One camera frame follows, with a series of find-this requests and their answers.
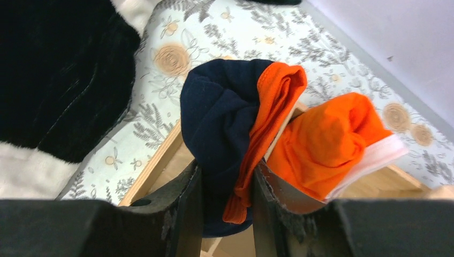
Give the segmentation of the navy underwear orange trim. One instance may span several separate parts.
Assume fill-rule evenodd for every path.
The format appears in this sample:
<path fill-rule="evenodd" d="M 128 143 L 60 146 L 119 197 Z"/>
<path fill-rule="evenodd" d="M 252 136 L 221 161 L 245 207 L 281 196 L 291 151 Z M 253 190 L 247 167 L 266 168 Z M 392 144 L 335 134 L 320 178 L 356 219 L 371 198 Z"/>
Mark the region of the navy underwear orange trim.
<path fill-rule="evenodd" d="M 202 172 L 203 237 L 230 236 L 252 224 L 254 168 L 306 86 L 301 66 L 265 59 L 213 59 L 188 73 L 180 123 Z"/>

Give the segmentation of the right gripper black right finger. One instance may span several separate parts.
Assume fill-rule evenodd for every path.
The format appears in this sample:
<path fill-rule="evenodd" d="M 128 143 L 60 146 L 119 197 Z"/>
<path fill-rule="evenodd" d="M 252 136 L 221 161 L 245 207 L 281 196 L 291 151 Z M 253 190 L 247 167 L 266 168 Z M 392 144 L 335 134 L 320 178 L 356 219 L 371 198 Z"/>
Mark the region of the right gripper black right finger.
<path fill-rule="evenodd" d="M 253 177 L 257 256 L 453 256 L 453 201 L 318 202 L 260 162 Z"/>

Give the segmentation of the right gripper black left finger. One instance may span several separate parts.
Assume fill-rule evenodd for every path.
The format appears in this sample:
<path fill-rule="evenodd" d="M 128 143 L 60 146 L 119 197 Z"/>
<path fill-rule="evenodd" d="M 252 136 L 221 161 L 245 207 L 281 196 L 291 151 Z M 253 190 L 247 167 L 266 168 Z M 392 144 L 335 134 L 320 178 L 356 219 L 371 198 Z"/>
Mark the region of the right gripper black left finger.
<path fill-rule="evenodd" d="M 1 201 L 1 256 L 199 256 L 195 162 L 129 207 L 101 200 Z"/>

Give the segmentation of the orange underwear white trim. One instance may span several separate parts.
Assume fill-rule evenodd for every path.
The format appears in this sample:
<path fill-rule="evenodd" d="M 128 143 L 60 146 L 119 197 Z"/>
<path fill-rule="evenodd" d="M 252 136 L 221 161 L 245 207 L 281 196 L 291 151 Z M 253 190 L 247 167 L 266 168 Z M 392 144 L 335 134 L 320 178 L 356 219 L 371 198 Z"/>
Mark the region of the orange underwear white trim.
<path fill-rule="evenodd" d="M 407 154 L 370 99 L 348 93 L 310 108 L 286 126 L 267 160 L 281 179 L 321 202 Z"/>

